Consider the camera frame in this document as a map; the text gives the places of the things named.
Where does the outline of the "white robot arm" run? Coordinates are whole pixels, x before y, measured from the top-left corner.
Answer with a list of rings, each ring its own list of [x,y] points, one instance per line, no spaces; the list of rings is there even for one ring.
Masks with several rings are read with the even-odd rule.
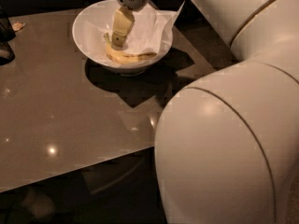
[[[155,134],[168,224],[285,224],[299,165],[299,0],[191,0],[236,64],[180,90]]]

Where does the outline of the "white perforated gripper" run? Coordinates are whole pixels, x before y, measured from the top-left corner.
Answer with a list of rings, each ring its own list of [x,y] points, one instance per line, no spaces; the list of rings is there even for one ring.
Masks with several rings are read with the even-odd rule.
[[[122,48],[127,36],[135,24],[133,11],[141,10],[149,0],[117,0],[120,4],[114,13],[111,41],[118,48]]]

